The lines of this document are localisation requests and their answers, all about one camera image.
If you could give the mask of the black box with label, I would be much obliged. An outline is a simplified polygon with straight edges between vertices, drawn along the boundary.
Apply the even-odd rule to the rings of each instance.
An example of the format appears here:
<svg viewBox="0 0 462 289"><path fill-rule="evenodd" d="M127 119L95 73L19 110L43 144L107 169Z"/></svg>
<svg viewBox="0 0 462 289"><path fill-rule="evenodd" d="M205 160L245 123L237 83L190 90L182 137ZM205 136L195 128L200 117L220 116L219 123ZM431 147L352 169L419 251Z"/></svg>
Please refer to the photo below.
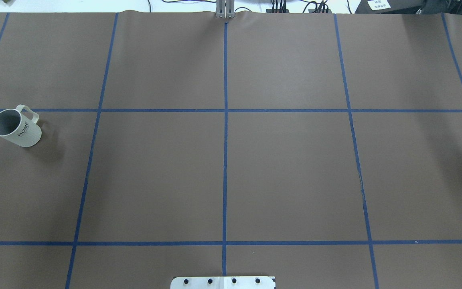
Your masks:
<svg viewBox="0 0 462 289"><path fill-rule="evenodd" d="M354 14L440 14L460 0L362 0Z"/></svg>

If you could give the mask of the aluminium frame post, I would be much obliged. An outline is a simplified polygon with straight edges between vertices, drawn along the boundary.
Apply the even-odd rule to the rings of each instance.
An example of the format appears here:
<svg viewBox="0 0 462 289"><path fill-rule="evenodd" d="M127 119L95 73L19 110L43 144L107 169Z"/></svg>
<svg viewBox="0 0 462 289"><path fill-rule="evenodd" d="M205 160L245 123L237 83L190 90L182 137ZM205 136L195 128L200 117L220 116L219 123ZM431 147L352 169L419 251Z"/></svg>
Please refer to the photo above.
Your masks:
<svg viewBox="0 0 462 289"><path fill-rule="evenodd" d="M235 1L234 0L215 0L216 18L232 19L235 18Z"/></svg>

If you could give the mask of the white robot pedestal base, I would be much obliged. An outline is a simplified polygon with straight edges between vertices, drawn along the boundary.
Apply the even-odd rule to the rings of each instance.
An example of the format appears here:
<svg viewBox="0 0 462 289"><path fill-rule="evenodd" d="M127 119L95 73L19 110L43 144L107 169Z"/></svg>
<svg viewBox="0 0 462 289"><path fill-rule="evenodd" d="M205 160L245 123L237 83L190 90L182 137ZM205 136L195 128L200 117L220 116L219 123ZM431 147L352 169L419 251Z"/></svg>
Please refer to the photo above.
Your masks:
<svg viewBox="0 0 462 289"><path fill-rule="evenodd" d="M275 289L275 277L270 276L213 276L176 277L171 289Z"/></svg>

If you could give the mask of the white HOME mug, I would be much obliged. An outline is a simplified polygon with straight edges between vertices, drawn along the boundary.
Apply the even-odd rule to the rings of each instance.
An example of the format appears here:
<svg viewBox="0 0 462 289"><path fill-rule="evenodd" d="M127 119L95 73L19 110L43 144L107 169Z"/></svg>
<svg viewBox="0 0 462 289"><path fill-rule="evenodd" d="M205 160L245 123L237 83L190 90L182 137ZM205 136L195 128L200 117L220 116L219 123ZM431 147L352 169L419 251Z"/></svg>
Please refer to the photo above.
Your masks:
<svg viewBox="0 0 462 289"><path fill-rule="evenodd" d="M0 112L0 137L20 147L36 145L42 130L37 124L40 115L24 104Z"/></svg>

